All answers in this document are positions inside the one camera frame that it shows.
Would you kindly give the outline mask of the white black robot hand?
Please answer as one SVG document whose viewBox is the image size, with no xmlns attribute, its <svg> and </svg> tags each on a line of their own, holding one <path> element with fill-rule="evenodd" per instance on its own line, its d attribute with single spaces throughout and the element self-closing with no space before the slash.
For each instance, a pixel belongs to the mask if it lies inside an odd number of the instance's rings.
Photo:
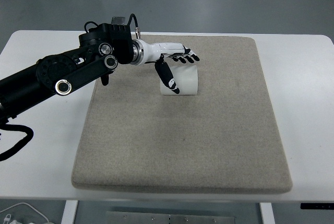
<svg viewBox="0 0 334 224">
<path fill-rule="evenodd" d="M 195 52 L 189 48 L 185 48 L 181 43 L 168 42 L 149 44 L 141 39 L 134 39 L 133 50 L 134 57 L 132 65 L 142 65 L 145 63 L 156 62 L 161 55 L 164 57 L 180 55 L 173 57 L 172 60 L 175 62 L 180 61 L 183 64 L 194 64 L 196 61 L 200 61 Z M 155 63 L 154 67 L 162 83 L 178 95 L 180 90 L 175 82 L 169 65 L 164 61 L 159 61 Z"/>
</svg>

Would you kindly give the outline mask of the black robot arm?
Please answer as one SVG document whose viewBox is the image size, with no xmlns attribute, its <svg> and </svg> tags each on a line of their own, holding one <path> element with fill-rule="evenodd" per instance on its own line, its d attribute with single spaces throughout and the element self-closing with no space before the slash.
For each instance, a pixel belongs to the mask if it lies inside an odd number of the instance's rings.
<svg viewBox="0 0 334 224">
<path fill-rule="evenodd" d="M 148 44 L 133 39 L 129 25 L 102 23 L 79 36 L 80 46 L 49 55 L 36 64 L 1 80 L 1 124 L 53 95 L 66 96 L 100 78 L 103 85 L 119 64 L 154 63 L 163 84 L 179 89 L 166 58 L 194 63 L 199 57 L 181 43 Z"/>
</svg>

